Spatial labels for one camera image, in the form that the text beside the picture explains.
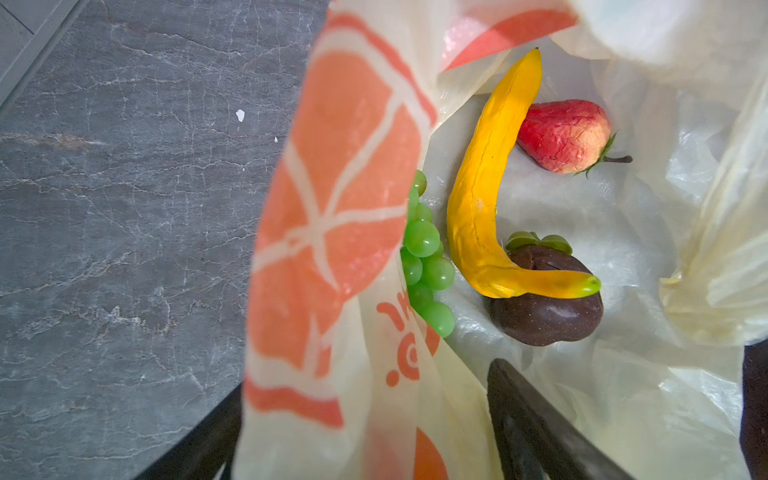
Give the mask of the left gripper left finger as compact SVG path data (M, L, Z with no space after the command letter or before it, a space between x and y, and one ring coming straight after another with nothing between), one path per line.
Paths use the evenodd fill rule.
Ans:
M135 479L231 479L242 426L240 383L175 446Z

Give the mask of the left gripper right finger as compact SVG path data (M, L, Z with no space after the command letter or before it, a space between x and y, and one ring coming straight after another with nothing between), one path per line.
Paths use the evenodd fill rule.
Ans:
M487 398L505 479L629 479L508 361L495 359Z

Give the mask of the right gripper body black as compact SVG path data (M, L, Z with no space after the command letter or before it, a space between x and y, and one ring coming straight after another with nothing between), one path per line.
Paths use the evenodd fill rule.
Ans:
M752 479L767 478L767 341L744 349L741 449Z

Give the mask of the fake dark brown fruit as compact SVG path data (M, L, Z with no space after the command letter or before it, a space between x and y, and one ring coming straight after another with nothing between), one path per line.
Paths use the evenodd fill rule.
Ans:
M525 269L588 271L559 235L540 238L533 232L517 232L508 239L505 250L514 263ZM579 299L525 294L486 298L484 304L498 329L530 346L582 340L597 329L604 313L598 293Z

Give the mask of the cream translucent plastic bag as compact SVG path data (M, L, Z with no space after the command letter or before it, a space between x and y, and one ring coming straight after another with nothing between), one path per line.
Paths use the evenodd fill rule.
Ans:
M463 279L447 338L399 251L417 171L438 225L484 103L530 50L542 100L599 101L629 166L514 151L498 234L557 233L602 282L584 340L501 333ZM745 479L742 363L767 336L763 1L333 1L259 223L237 479L498 479L511 363L637 479Z

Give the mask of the fake yellow banana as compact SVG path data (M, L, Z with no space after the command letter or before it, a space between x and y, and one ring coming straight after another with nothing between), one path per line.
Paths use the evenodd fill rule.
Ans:
M585 272L524 269L509 259L497 240L502 177L541 82L541 53L533 49L511 67L486 102L447 204L453 263L470 286L488 298L535 294L577 299L601 289L600 280Z

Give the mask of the fake red strawberry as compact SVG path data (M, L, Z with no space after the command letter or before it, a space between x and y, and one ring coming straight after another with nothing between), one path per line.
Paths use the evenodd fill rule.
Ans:
M521 125L517 144L545 170L577 175L587 174L599 163L631 163L630 155L608 155L615 137L600 105L574 99L533 104Z

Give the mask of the fake green grape bunch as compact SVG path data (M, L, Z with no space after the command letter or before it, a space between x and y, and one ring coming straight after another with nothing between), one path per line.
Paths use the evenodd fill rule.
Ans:
M400 258L412 308L440 337L446 338L455 328L455 315L435 295L452 286L455 269L444 255L433 212L421 200L426 187L426 175L417 170L409 192Z

